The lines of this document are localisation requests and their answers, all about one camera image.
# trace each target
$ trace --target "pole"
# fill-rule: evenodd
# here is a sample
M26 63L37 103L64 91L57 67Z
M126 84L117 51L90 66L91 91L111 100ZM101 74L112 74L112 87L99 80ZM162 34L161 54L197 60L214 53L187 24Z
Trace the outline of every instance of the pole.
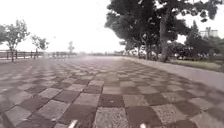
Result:
M17 56L17 50L16 50L16 59L17 59L17 57L18 57L18 56Z
M6 54L7 54L7 60L9 59L9 52L8 51L6 51Z

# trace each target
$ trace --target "distant tree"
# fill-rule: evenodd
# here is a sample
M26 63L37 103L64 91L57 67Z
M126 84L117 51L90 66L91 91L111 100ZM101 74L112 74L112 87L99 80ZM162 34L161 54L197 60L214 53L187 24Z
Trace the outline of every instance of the distant tree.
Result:
M33 44L36 46L36 56L38 57L38 50L45 51L48 48L49 42L46 38L40 38L36 35L31 36L31 39L33 40Z
M26 36L29 35L27 31L27 25L24 20L17 20L16 24L6 25L4 38L7 42L7 46L11 51L12 62L14 62L14 51L18 44L26 39Z
M204 38L206 41L209 42L209 45L211 47L210 52L209 52L209 59L210 61L213 60L213 55L215 54L221 54L224 58L224 38L220 37L206 37Z
M4 41L6 41L6 38L5 38L5 27L0 25L0 45Z

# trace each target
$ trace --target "tree canopy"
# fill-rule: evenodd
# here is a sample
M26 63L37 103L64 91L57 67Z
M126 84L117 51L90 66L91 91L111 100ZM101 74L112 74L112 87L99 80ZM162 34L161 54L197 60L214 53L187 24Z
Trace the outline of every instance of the tree canopy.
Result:
M37 49L46 50L48 48L49 42L46 40L46 38L40 38L36 35L33 35L31 39L33 40L33 44Z
M127 41L162 47L162 61L167 59L167 41L174 41L178 34L187 35L190 29L177 15L200 15L202 22L214 19L219 0L191 3L190 0L112 0L108 5L105 26Z

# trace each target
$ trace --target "foliage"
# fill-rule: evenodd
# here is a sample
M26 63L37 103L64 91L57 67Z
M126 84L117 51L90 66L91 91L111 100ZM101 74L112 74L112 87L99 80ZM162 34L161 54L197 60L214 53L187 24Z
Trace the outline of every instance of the foliage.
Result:
M46 38L40 38L36 35L33 35L31 39L33 40L33 44L37 49L46 50L48 48L49 42L46 40Z
M16 25L5 26L5 38L10 50L15 50L17 45L25 40L25 37L28 35L29 32L27 32L27 25L24 20L17 20Z
M111 12L107 14L105 26L112 29L119 38L126 40L127 44L133 44L135 47L145 45L146 50L148 46L150 48L153 45L159 46L162 10L156 12L155 1L113 0L108 9ZM188 32L184 20L169 18L167 32L169 40L176 40L178 33Z
M219 0L204 3L191 3L190 0L112 0L107 7L110 12L105 26L127 44L146 45L146 48L157 45L162 47L162 54L167 54L167 40L174 41L178 34L190 32L185 21L177 19L177 15L200 15L205 22L208 18L214 19L217 4L220 4Z
M2 42L6 41L5 38L5 27L0 25L0 44L2 44Z

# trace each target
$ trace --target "checkered paving tile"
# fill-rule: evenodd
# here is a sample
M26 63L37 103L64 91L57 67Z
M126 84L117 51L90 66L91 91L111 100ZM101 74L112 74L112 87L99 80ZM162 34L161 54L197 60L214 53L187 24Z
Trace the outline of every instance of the checkered paving tile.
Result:
M0 110L16 128L224 128L223 92L127 60L1 66Z

